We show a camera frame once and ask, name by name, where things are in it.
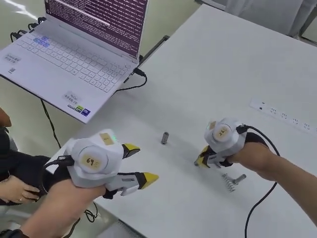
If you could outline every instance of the laptop keyboard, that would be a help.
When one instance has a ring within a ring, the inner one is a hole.
[[[61,44],[62,41],[52,40],[36,32],[26,35],[21,40],[16,42],[17,45],[106,93],[131,67],[110,62],[75,44],[65,41]]]

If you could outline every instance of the laptop screen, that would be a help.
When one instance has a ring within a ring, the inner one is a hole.
[[[45,0],[47,14],[135,59],[148,0]]]

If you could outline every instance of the number label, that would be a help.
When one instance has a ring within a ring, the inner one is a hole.
[[[227,133],[228,133],[228,128],[222,127],[222,128],[217,132],[217,138],[218,138],[218,139],[221,139],[221,138],[223,138]]]
[[[105,145],[113,145],[114,142],[111,139],[110,135],[108,133],[102,133],[100,134],[101,139],[104,141]]]
[[[92,170],[97,170],[99,169],[101,162],[100,160],[90,156],[90,155],[84,155],[81,164],[92,169]]]

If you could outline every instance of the metal cylinder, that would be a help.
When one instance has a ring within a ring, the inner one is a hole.
[[[168,137],[169,137],[169,133],[168,132],[164,132],[163,137],[162,137],[162,141],[161,141],[161,143],[163,145],[167,144]]]
[[[242,180],[246,179],[247,176],[246,175],[241,175],[239,178],[237,179],[234,179],[232,182],[235,184],[235,185],[238,185]]]

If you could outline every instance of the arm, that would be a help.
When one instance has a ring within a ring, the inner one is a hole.
[[[60,238],[87,209],[106,192],[104,186],[78,188],[70,179],[56,183],[40,208],[21,226],[30,238]]]
[[[10,127],[12,126],[10,117],[0,108],[0,126]]]
[[[275,158],[272,177],[317,226],[317,178],[283,158]]]
[[[274,155],[267,147],[258,143],[247,143],[229,160],[257,172],[264,179],[276,181],[317,226],[317,178],[315,176],[286,159]]]

